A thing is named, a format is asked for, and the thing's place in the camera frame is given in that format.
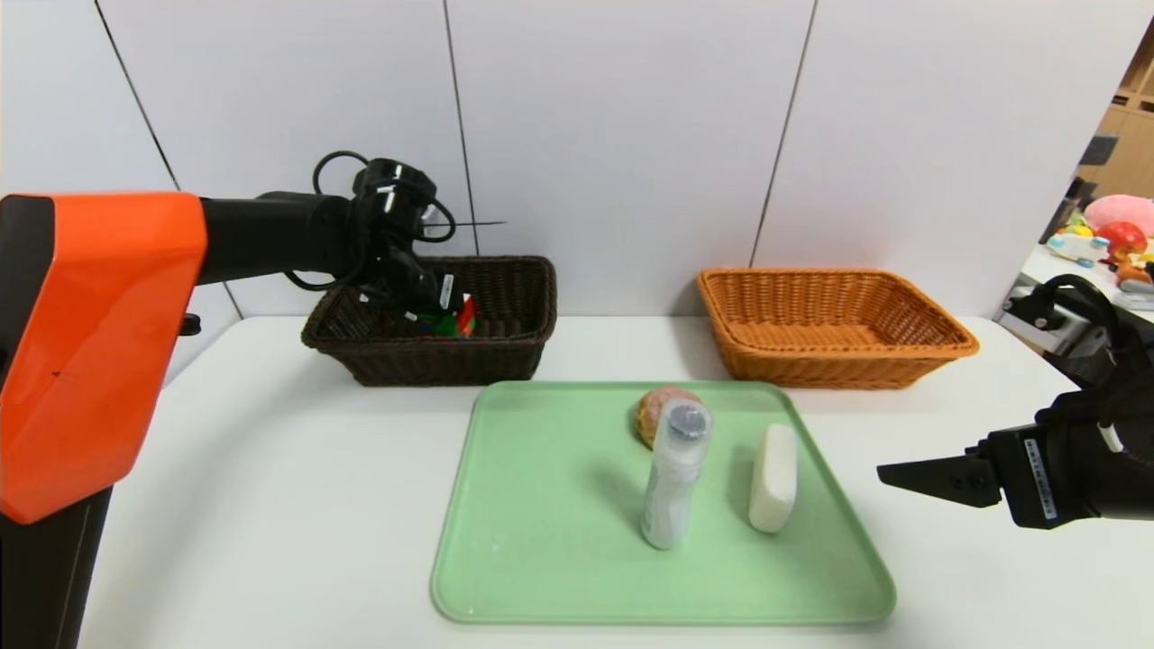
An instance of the white wall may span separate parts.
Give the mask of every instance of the white wall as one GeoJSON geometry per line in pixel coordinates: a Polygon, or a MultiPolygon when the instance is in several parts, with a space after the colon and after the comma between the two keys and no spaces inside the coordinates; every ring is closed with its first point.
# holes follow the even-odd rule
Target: white wall
{"type": "Polygon", "coordinates": [[[988,315],[1064,195],[1151,0],[820,0],[757,266],[868,266],[988,315]]]}
{"type": "Polygon", "coordinates": [[[812,0],[450,0],[481,254],[562,314],[699,312],[752,255],[812,0]]]}
{"type": "MultiPolygon", "coordinates": [[[[312,192],[317,159],[353,149],[424,170],[472,219],[441,0],[100,6],[182,189],[312,192]]],[[[322,188],[347,194],[357,166],[335,162],[322,188]]],[[[434,249],[474,254],[472,229],[434,249]]],[[[245,316],[308,313],[319,298],[280,276],[230,288],[245,316]]]]}
{"type": "MultiPolygon", "coordinates": [[[[6,0],[2,29],[0,195],[173,188],[92,2],[6,0]]],[[[223,285],[192,304],[166,381],[239,320],[223,285]]]]}

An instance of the wicker basket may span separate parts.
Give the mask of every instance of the wicker basket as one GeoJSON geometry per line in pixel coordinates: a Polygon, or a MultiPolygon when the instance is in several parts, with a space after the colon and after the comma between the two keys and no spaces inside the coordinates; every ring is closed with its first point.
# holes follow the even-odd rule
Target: wicker basket
{"type": "Polygon", "coordinates": [[[735,379],[904,388],[977,341],[906,279],[879,270],[714,269],[697,278],[735,379]]]}
{"type": "Polygon", "coordinates": [[[530,379],[557,321],[557,278],[539,256],[426,259],[477,299],[471,338],[421,336],[402,315],[367,308],[355,289],[330,291],[304,343],[349,368],[364,386],[487,386],[530,379]]]}

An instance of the orange wicker basket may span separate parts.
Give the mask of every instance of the orange wicker basket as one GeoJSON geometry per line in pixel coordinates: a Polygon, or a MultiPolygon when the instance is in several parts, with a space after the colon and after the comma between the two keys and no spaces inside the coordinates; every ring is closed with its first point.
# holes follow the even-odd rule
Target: orange wicker basket
{"type": "Polygon", "coordinates": [[[908,281],[881,270],[726,268],[697,286],[735,379],[904,388],[977,341],[908,281]]]}

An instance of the white sponge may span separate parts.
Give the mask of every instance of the white sponge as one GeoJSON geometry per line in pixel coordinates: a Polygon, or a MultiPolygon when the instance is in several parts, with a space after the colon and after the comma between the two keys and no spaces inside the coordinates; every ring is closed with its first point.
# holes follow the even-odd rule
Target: white sponge
{"type": "Polygon", "coordinates": [[[789,426],[774,424],[765,431],[762,448],[754,461],[754,483],[749,487],[749,522],[763,532],[780,530],[797,498],[797,434],[789,426]]]}

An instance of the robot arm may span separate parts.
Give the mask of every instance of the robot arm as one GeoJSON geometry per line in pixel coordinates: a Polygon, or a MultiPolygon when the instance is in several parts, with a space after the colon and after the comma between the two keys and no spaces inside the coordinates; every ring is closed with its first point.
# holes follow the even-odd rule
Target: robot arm
{"type": "Polygon", "coordinates": [[[1010,313],[1057,328],[1059,303],[1106,329],[1109,378],[1059,395],[1034,424],[990,433],[964,455],[878,467],[883,483],[972,507],[996,505],[1004,491],[1024,528],[1100,516],[1154,520],[1154,340],[1073,275],[1039,285],[1010,313]]]}
{"type": "MultiPolygon", "coordinates": [[[[322,165],[338,155],[359,157],[338,151],[322,165]]],[[[355,288],[369,307],[457,311],[459,284],[442,294],[444,277],[413,253],[456,231],[436,186],[395,161],[365,162],[351,200],[0,201],[0,513],[32,523],[128,472],[196,284],[284,273],[308,290],[355,288]],[[440,237],[425,234],[433,208],[449,219],[440,237]],[[298,270],[335,278],[308,284],[298,270]]]]}

